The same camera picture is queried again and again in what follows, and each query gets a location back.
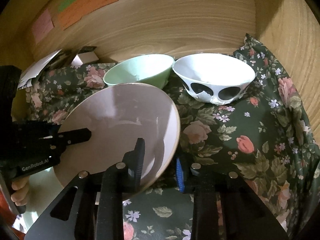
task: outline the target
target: floral tablecloth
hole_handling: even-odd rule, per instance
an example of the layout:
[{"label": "floral tablecloth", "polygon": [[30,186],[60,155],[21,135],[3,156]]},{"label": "floral tablecloth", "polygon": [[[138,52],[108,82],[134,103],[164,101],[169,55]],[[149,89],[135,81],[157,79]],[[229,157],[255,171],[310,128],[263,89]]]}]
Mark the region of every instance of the floral tablecloth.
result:
[{"label": "floral tablecloth", "polygon": [[[194,100],[171,74],[164,91],[180,114],[180,145],[202,165],[241,174],[292,238],[319,202],[320,151],[297,90],[275,56],[249,35],[233,56],[250,65],[256,78],[240,100],[226,106]],[[29,119],[61,123],[106,87],[102,78],[113,65],[45,72],[27,89]],[[152,187],[124,201],[123,211],[125,240],[190,239],[193,196],[178,191],[173,164]]]}]

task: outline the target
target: black oval pattern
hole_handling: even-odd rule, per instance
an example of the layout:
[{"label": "black oval pattern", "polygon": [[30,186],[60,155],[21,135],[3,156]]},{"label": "black oval pattern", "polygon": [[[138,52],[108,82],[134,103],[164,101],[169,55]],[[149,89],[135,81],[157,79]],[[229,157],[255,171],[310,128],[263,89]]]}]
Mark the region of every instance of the black oval pattern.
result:
[{"label": "black oval pattern", "polygon": [[239,87],[224,88],[219,92],[218,96],[222,100],[229,100],[234,98],[240,92],[240,90],[241,89]]},{"label": "black oval pattern", "polygon": [[184,88],[185,88],[186,90],[190,91],[190,88],[189,88],[189,86],[187,85],[187,83],[185,83],[183,80],[181,80],[181,81],[182,81],[182,84],[183,84]]},{"label": "black oval pattern", "polygon": [[203,84],[199,84],[199,83],[191,83],[191,88],[192,90],[196,93],[199,94],[202,91],[207,92],[210,96],[213,96],[213,91],[211,88],[203,85]]}]

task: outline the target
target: finger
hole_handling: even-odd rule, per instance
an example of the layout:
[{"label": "finger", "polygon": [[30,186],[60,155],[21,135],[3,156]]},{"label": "finger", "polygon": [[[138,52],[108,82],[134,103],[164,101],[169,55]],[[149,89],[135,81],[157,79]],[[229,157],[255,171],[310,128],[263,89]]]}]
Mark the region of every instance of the finger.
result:
[{"label": "finger", "polygon": [[11,195],[11,200],[13,202],[22,201],[26,197],[28,191],[29,191],[29,183],[27,183],[23,188],[17,190],[15,193],[13,193]]},{"label": "finger", "polygon": [[27,182],[29,181],[29,177],[30,176],[27,176],[27,177],[24,177],[22,179],[17,179],[15,181],[13,181],[12,185],[11,185],[12,189],[13,190],[19,190],[19,189],[23,188],[27,184]]},{"label": "finger", "polygon": [[26,197],[23,200],[16,202],[16,206],[20,207],[26,205],[29,202],[29,196],[30,192],[27,193]]}]

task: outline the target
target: light green bowl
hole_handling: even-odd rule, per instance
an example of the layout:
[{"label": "light green bowl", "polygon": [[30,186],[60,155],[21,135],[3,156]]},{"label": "light green bowl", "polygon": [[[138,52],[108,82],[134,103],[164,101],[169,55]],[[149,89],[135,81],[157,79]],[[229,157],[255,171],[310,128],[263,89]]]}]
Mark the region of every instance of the light green bowl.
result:
[{"label": "light green bowl", "polygon": [[130,58],[111,68],[103,81],[108,86],[140,82],[162,89],[168,82],[173,63],[173,57],[163,54]]}]

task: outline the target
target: metal screw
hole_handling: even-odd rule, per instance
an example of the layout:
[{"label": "metal screw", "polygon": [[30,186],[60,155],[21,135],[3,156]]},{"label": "metal screw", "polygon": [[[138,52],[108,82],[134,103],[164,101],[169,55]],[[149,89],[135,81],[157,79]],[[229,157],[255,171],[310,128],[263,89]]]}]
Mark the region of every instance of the metal screw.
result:
[{"label": "metal screw", "polygon": [[79,176],[79,178],[83,179],[86,176],[88,176],[88,172],[87,171],[81,171],[81,172],[79,172],[78,176]]},{"label": "metal screw", "polygon": [[117,169],[123,169],[125,167],[125,163],[117,163],[116,168]]},{"label": "metal screw", "polygon": [[236,179],[236,178],[238,178],[238,173],[236,173],[235,171],[230,171],[229,177],[232,179]]},{"label": "metal screw", "polygon": [[199,163],[192,163],[191,164],[191,168],[195,169],[195,170],[199,170],[201,168],[201,164]]}]

